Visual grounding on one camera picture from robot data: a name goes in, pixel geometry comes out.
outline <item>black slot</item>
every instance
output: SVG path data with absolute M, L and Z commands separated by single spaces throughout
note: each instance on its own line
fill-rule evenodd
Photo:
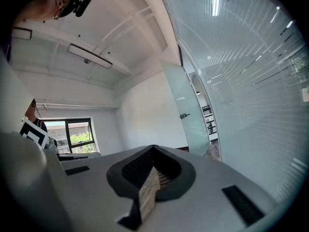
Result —
M 77 167 L 77 168 L 70 168 L 65 170 L 67 175 L 72 175 L 72 174 L 78 174 L 84 171 L 89 170 L 89 168 L 87 166 L 81 166 L 81 167 Z
M 86 159 L 88 157 L 61 157 L 58 156 L 59 161 L 65 161 L 65 160 L 78 160 L 78 159 Z
M 236 186 L 222 189 L 223 193 L 232 203 L 241 218 L 250 226 L 261 219 L 264 214 L 253 204 L 247 196 Z

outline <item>green tree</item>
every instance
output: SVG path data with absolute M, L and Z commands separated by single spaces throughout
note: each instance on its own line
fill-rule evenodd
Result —
M 70 140 L 71 140 L 71 144 L 83 143 L 89 140 L 92 141 L 92 134 L 87 131 L 87 134 L 83 133 L 83 134 L 79 134 L 78 136 L 72 135 L 70 137 Z M 82 147 L 83 147 L 83 151 L 81 153 L 90 153 L 90 152 L 96 151 L 93 144 L 84 145 Z

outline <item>ceiling light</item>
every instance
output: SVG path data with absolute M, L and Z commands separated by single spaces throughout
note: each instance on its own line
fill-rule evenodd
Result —
M 90 51 L 87 51 L 83 48 L 81 48 L 80 46 L 77 46 L 75 44 L 70 44 L 69 47 L 68 47 L 68 52 L 70 53 L 73 53 L 77 56 L 80 56 L 82 58 L 85 58 L 87 59 L 88 61 L 91 61 L 91 62 L 94 62 L 106 69 L 110 69 L 112 67 L 112 63 L 109 62 L 108 60 L 106 59 L 103 59 L 101 58 L 100 56 L 90 52 Z
M 286 28 L 289 28 L 293 24 L 293 21 L 290 21 L 290 23 L 286 26 Z
M 262 56 L 262 55 L 258 56 L 258 57 L 256 58 L 256 60 L 255 60 L 255 61 L 258 61 L 258 60 L 259 60 L 259 58 L 260 58 L 261 56 Z
M 246 69 L 247 69 L 247 68 L 246 68 Z M 244 69 L 241 73 L 243 73 L 246 69 Z M 241 73 L 240 73 L 240 74 L 241 74 Z
M 214 78 L 216 78 L 216 77 L 218 77 L 218 76 L 221 76 L 222 74 L 220 74 L 220 75 L 217 75 L 217 76 L 214 76 L 212 79 L 214 79 Z
M 13 28 L 12 37 L 29 41 L 32 38 L 32 30 L 18 27 Z

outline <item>black mesh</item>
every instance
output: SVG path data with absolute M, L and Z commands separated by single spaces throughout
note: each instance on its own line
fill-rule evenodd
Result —
M 159 173 L 161 187 L 165 187 L 169 182 L 174 180 L 181 171 L 180 165 L 175 160 L 151 148 L 126 165 L 122 169 L 122 175 L 127 181 L 140 189 L 153 166 Z
M 150 149 L 122 169 L 123 177 L 138 189 L 142 187 L 153 167 L 152 155 Z

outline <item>window frame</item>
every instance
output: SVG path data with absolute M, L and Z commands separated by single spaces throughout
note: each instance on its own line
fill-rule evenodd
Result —
M 54 122 L 54 121 L 64 121 L 65 122 L 66 136 L 67 136 L 68 146 L 69 146 L 69 150 L 70 150 L 69 154 L 74 154 L 72 152 L 72 148 L 77 148 L 77 147 L 81 147 L 81 146 L 89 145 L 89 144 L 94 144 L 96 146 L 96 143 L 94 141 L 94 136 L 93 136 L 93 133 L 92 133 L 91 118 L 44 119 L 43 121 L 44 122 Z M 86 122 L 89 125 L 89 131 L 90 131 L 90 133 L 92 135 L 92 140 L 72 145 L 71 144 L 71 139 L 70 139 L 69 124 L 73 124 L 73 123 L 86 123 Z

